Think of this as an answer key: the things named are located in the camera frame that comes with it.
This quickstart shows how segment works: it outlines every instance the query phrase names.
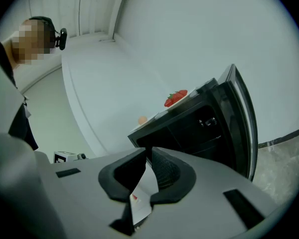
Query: black slot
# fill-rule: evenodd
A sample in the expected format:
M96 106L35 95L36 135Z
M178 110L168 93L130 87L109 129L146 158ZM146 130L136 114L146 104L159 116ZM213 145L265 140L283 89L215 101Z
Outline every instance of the black slot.
M207 141L207 142L204 142L201 144L197 144L197 145L191 146L189 148L184 148L184 149L182 149L182 151L187 154L191 154L191 155L198 156L198 157L203 157L200 154L201 152L207 151L207 150L215 148L215 147L220 147L219 149L222 149L221 141L222 141L222 138L221 138L221 136L219 136L210 141Z
M110 224L110 227L128 236L131 236L134 233L132 209L130 202L126 203L122 217L113 221Z
M153 147L152 170L159 192L151 195L150 205L177 203L185 197L196 182L194 169L184 161Z
M168 127L163 127L149 135L146 135L137 140L140 147L151 149L153 146L166 149L180 150L181 147L175 137L172 135Z
M208 142L222 134L218 124L207 126L206 121L216 118L210 106L204 106L168 126L182 149L189 148L200 143Z
M264 220L264 217L237 189L224 192L224 195L247 229L251 229Z
M66 176L76 174L76 173L80 173L80 172L81 171L79 169L72 168L72 169L56 172L56 176L59 177L59 178L62 178L62 177L66 177Z
M114 170L114 178L132 193L145 171L145 162L145 153L131 158Z

